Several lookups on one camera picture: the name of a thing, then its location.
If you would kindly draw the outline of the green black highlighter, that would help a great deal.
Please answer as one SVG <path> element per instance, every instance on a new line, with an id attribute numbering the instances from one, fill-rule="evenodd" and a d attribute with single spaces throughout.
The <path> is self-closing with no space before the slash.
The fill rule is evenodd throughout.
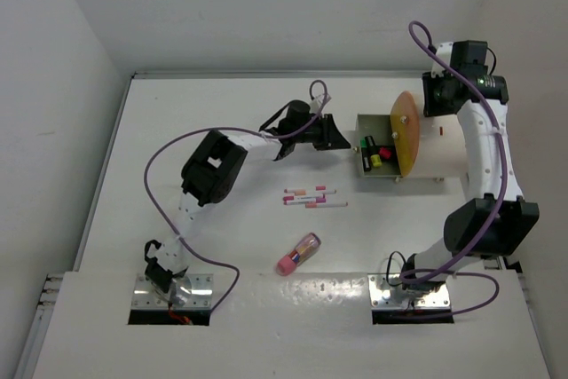
<path id="1" fill-rule="evenodd" d="M 377 148 L 377 144 L 375 143 L 375 139 L 372 135 L 365 136 L 359 141 L 359 143 L 361 148 L 366 148 L 368 150 L 375 150 Z"/>

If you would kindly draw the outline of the yellow black highlighter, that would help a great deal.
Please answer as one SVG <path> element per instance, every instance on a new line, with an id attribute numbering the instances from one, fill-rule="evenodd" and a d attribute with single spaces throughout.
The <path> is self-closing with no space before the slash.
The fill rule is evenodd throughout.
<path id="1" fill-rule="evenodd" d="M 383 164 L 379 154 L 373 154 L 369 159 L 373 168 L 380 168 Z"/>

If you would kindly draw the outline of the pink black highlighter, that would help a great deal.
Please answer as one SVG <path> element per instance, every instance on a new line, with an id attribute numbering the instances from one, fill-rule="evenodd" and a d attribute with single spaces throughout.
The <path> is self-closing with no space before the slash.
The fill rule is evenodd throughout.
<path id="1" fill-rule="evenodd" d="M 382 159 L 386 161 L 393 160 L 395 157 L 394 149 L 390 146 L 380 146 L 378 149 L 378 154 Z"/>

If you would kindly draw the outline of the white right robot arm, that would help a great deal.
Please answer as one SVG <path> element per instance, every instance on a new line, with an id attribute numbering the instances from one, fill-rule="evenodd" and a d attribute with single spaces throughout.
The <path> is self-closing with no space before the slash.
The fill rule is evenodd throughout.
<path id="1" fill-rule="evenodd" d="M 423 113 L 455 115 L 461 126 L 466 202 L 447 217 L 439 241 L 405 262 L 401 287 L 407 291 L 432 290 L 477 260 L 512 255 L 540 217 L 516 179 L 506 124 L 509 91 L 485 63 L 488 44 L 466 40 L 429 50 L 438 61 L 422 76 Z"/>

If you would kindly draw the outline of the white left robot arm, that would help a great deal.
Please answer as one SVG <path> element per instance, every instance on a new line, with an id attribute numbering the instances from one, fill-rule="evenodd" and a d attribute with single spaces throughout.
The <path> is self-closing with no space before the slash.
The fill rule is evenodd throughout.
<path id="1" fill-rule="evenodd" d="M 181 210 L 189 229 L 194 231 L 199 215 L 228 196 L 244 166 L 281 161 L 302 144 L 317 151 L 350 149 L 351 144 L 338 130 L 334 117 L 323 111 L 328 100 L 327 95 L 309 102 L 291 100 L 258 130 L 221 126 L 190 131 L 172 139 L 150 157 L 143 172 L 143 185 L 150 202 L 173 232 L 166 241 L 150 240 L 144 248 L 145 277 L 161 296 L 173 298 L 175 286 L 185 277 L 189 264 L 182 254 L 188 243 L 186 231 L 168 216 L 149 185 L 149 172 L 157 157 L 185 138 L 204 136 L 180 172 Z"/>

